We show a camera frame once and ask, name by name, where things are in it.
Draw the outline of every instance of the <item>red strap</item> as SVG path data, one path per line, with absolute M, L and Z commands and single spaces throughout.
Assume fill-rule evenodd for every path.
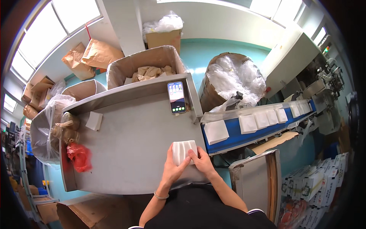
M 90 36 L 90 33 L 89 33 L 89 29 L 88 29 L 88 25 L 85 23 L 85 28 L 86 28 L 86 31 L 88 32 L 88 35 L 89 35 L 89 41 L 92 39 L 91 36 Z

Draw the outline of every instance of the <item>red plastic bag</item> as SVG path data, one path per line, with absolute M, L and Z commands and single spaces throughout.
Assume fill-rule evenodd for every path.
M 71 159 L 72 164 L 78 173 L 92 169 L 92 165 L 90 164 L 91 153 L 85 146 L 70 143 L 67 146 L 67 156 Z

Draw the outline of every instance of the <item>person's right hand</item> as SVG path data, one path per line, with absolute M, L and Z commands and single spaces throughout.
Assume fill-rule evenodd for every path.
M 194 154 L 193 150 L 191 150 L 191 149 L 188 150 L 188 154 L 191 157 L 191 159 L 194 161 L 198 170 L 201 171 L 208 179 L 210 179 L 211 176 L 214 176 L 215 174 L 217 174 L 216 170 L 213 168 L 210 157 L 199 146 L 197 147 L 197 152 L 198 152 L 199 158 Z

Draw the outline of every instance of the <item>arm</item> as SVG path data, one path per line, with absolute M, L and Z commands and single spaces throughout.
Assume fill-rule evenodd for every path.
M 161 179 L 160 185 L 156 190 L 156 195 L 158 197 L 166 197 L 168 196 L 168 192 L 172 184 L 181 176 L 184 169 L 187 167 L 189 162 L 191 161 L 190 157 L 187 157 L 180 166 L 176 166 L 173 163 L 173 144 L 170 145 L 167 152 L 167 161 L 164 165 L 163 177 Z M 166 199 L 159 200 L 158 198 L 153 196 L 145 210 L 143 211 L 139 226 L 144 227 L 146 222 L 155 217 L 165 206 Z
M 201 171 L 207 177 L 207 179 L 211 181 L 212 186 L 219 195 L 221 201 L 225 205 L 237 208 L 247 213 L 248 208 L 246 204 L 216 172 L 212 166 L 208 154 L 201 147 L 197 147 L 197 151 L 200 158 L 198 158 L 191 149 L 188 151 L 188 154 L 196 164 L 198 170 Z

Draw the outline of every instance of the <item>stack of printed boxes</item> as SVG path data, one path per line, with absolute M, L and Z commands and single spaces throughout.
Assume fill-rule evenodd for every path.
M 282 178 L 283 196 L 309 203 L 301 228 L 314 229 L 318 225 L 333 201 L 336 188 L 342 185 L 347 162 L 348 153 L 338 154 L 335 159 L 316 160 Z

